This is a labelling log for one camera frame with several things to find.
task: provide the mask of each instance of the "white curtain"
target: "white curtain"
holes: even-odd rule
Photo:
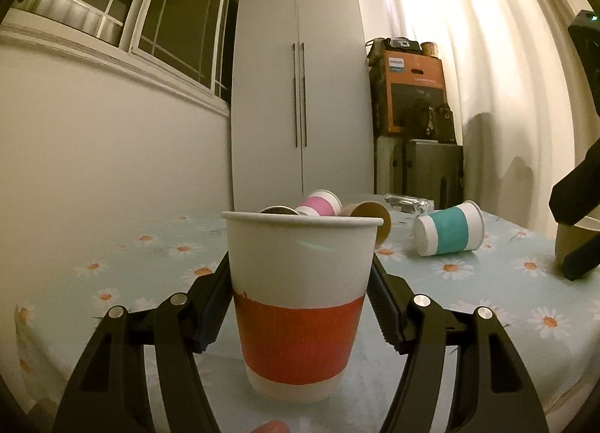
[[[585,0],[388,0],[394,34],[436,42],[466,197],[553,237],[552,186],[598,138],[566,26]]]

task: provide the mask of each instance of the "window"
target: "window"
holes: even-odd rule
[[[141,56],[230,102],[237,4],[238,0],[16,0],[13,7]]]

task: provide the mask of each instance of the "wardrobe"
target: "wardrobe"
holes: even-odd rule
[[[358,0],[239,0],[231,131],[236,211],[373,193]]]

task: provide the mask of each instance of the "cabinet handle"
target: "cabinet handle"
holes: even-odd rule
[[[296,101],[296,42],[293,44],[294,56],[294,136],[296,137],[296,148],[298,148],[298,104]]]
[[[307,122],[306,122],[306,61],[304,60],[304,42],[301,44],[302,48],[302,97],[304,97],[304,146],[308,146],[308,133],[307,133]]]

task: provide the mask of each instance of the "tablecloth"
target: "tablecloth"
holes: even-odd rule
[[[600,337],[600,275],[569,282],[560,276],[554,242],[484,213],[479,250],[421,258],[413,247],[409,215],[391,211],[392,230],[376,250],[389,273],[404,277],[414,292],[448,309],[494,310],[532,377],[545,409],[580,380]],[[227,250],[226,222],[218,215],[146,221],[128,241],[90,256],[65,279],[16,304],[20,365],[35,401],[60,402],[70,373],[109,307],[157,306],[173,292],[215,270]],[[451,404],[455,349],[447,349],[442,390],[432,431],[444,431]],[[154,348],[145,347],[152,414],[158,432],[169,431],[158,384]],[[385,343],[368,300],[340,392],[311,405],[269,401],[253,392],[245,376],[230,307],[215,343],[196,363],[221,431],[247,433],[272,419],[292,433],[379,431],[406,357]]]

